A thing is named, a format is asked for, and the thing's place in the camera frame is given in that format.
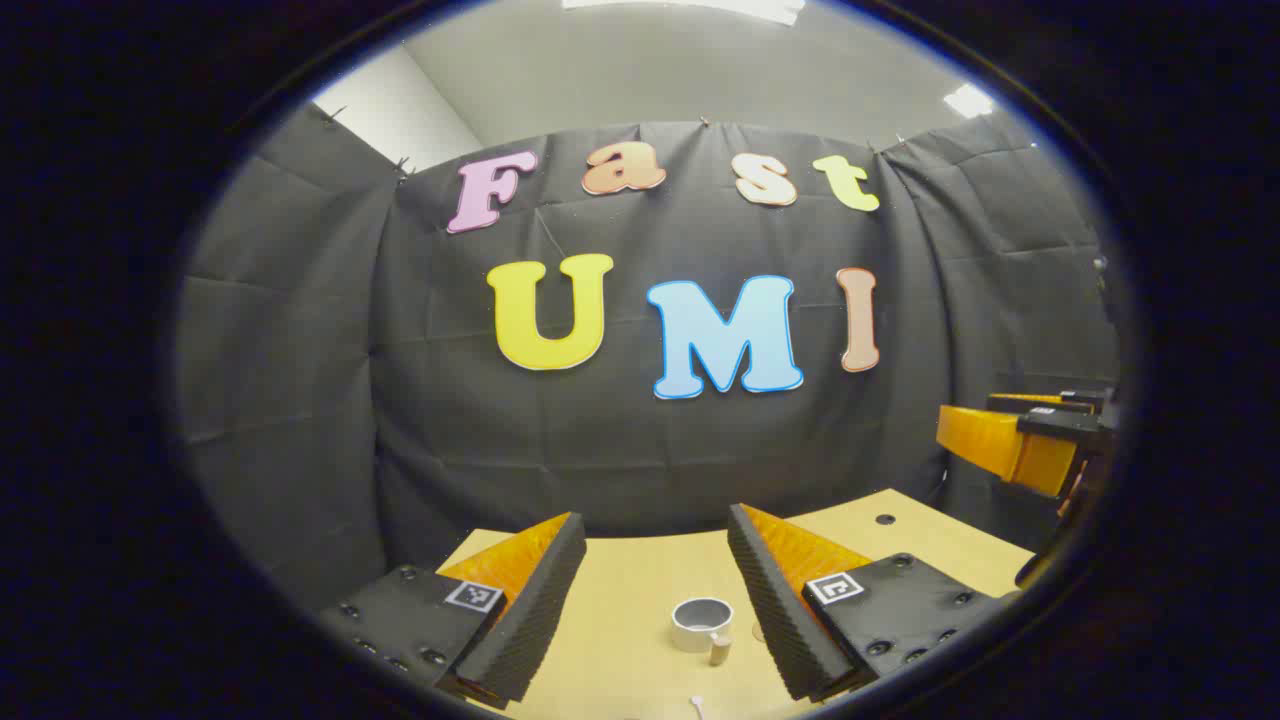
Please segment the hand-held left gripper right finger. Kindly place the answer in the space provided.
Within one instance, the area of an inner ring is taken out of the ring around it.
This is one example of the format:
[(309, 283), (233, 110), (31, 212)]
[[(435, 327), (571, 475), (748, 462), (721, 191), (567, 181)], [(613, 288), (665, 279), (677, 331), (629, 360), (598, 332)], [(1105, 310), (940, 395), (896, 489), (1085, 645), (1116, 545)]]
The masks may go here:
[(745, 503), (727, 541), (795, 700), (878, 682), (997, 614), (1001, 601), (913, 553), (872, 560)]

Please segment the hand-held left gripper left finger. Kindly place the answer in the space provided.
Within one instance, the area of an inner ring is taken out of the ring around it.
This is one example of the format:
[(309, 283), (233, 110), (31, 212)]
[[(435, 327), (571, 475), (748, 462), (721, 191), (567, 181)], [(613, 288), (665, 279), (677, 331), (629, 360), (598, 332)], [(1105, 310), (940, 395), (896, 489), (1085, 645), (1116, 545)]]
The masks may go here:
[(317, 615), (348, 656), (420, 694), (526, 696), (588, 546), (563, 512), (442, 570), (401, 565)]

